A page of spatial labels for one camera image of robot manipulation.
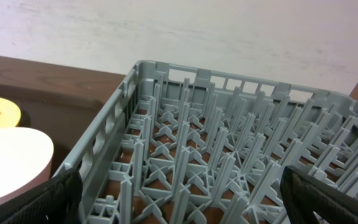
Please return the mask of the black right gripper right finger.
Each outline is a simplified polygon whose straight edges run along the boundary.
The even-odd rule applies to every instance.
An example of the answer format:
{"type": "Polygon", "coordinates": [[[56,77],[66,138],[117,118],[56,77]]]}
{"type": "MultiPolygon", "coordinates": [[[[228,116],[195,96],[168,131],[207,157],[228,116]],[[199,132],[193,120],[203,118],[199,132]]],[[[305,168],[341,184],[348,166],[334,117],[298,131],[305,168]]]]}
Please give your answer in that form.
{"type": "Polygon", "coordinates": [[[280,182],[283,204],[291,223],[318,223],[316,214],[328,223],[358,223],[358,201],[286,166],[280,182]]]}

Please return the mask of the pink plastic bowl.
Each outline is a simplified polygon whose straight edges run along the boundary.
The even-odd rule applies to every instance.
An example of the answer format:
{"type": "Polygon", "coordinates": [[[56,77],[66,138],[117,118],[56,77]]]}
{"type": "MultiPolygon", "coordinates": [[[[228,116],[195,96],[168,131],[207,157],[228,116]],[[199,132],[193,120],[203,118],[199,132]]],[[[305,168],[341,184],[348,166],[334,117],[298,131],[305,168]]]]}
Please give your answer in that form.
{"type": "Polygon", "coordinates": [[[32,128],[0,129],[0,205],[48,181],[54,146],[32,128]]]}

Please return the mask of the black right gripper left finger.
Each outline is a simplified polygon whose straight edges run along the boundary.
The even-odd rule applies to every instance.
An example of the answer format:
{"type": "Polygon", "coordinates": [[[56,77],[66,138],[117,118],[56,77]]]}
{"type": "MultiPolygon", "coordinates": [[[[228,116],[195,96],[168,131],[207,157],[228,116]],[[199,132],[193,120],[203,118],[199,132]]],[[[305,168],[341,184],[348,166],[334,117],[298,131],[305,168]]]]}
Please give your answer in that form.
{"type": "Polygon", "coordinates": [[[83,183],[76,168],[0,205],[0,223],[79,223],[83,183]]]}

